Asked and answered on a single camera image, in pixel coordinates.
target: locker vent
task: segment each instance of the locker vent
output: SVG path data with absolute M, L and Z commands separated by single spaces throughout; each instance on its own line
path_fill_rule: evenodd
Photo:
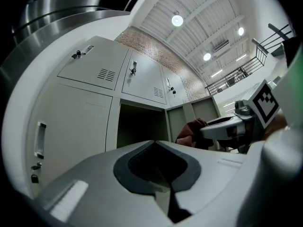
M 153 88 L 153 92 L 154 92 L 154 95 L 155 95 L 155 96 L 158 96 L 158 97 L 161 97 L 161 98 L 164 97 L 164 96 L 163 96 L 163 91 L 162 91 L 161 89 L 158 89 L 158 88 L 154 87 L 154 88 Z
M 114 76 L 115 76 L 115 72 L 106 69 L 101 69 L 97 77 L 100 79 L 105 79 L 106 81 L 113 81 Z

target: railing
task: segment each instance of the railing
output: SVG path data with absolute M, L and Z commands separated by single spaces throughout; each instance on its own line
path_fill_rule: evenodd
M 282 32 L 282 30 L 289 27 L 289 25 L 286 25 L 281 29 L 276 28 L 272 24 L 268 24 L 268 27 L 275 33 L 268 37 L 266 40 L 262 41 L 261 43 L 259 43 L 255 39 L 252 39 L 252 42 L 256 45 L 256 56 L 245 64 L 238 67 L 237 69 L 233 70 L 231 73 L 224 76 L 224 78 L 221 78 L 220 80 L 217 80 L 216 82 L 205 87 L 210 95 L 216 95 L 217 93 L 224 91 L 225 89 L 233 86 L 237 82 L 241 81 L 242 79 L 248 77 L 252 73 L 262 68 L 265 64 L 267 54 L 269 53 L 268 50 L 275 48 L 274 51 L 272 51 L 273 55 L 274 53 L 276 53 L 275 55 L 280 55 L 280 53 L 283 53 L 283 48 L 279 50 L 277 49 L 277 46 L 280 46 L 284 40 L 289 39 L 287 35 L 290 34 L 292 31 L 288 31 L 286 33 Z M 277 41 L 278 39 L 282 39 L 282 41 L 273 45 L 272 43 Z
M 267 55 L 257 47 L 256 56 L 244 63 L 231 73 L 227 74 L 224 78 L 217 80 L 216 82 L 208 85 L 206 88 L 210 95 L 216 95 L 223 90 L 231 87 L 242 79 L 248 77 L 255 71 L 259 70 L 264 66 Z

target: ceiling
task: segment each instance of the ceiling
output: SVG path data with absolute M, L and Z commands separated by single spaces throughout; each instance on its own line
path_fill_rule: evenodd
M 244 27 L 245 16 L 239 12 L 236 0 L 157 0 L 149 13 L 135 26 L 162 41 L 179 55 L 209 85 L 250 59 L 250 40 Z M 174 11 L 183 17 L 180 27 L 173 26 Z M 229 40 L 230 48 L 214 55 L 214 48 Z M 210 52 L 212 58 L 203 60 Z M 245 58 L 236 59 L 247 54 Z M 215 77 L 214 73 L 223 69 Z

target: air conditioning unit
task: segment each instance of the air conditioning unit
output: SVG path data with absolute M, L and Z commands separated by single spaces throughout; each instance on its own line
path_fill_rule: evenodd
M 214 56 L 219 56 L 231 47 L 229 40 L 225 40 L 223 43 L 219 44 L 214 48 Z

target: open locker compartment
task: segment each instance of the open locker compartment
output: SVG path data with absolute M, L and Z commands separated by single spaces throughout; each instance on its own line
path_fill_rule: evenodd
M 117 148 L 145 140 L 169 140 L 165 111 L 121 102 Z

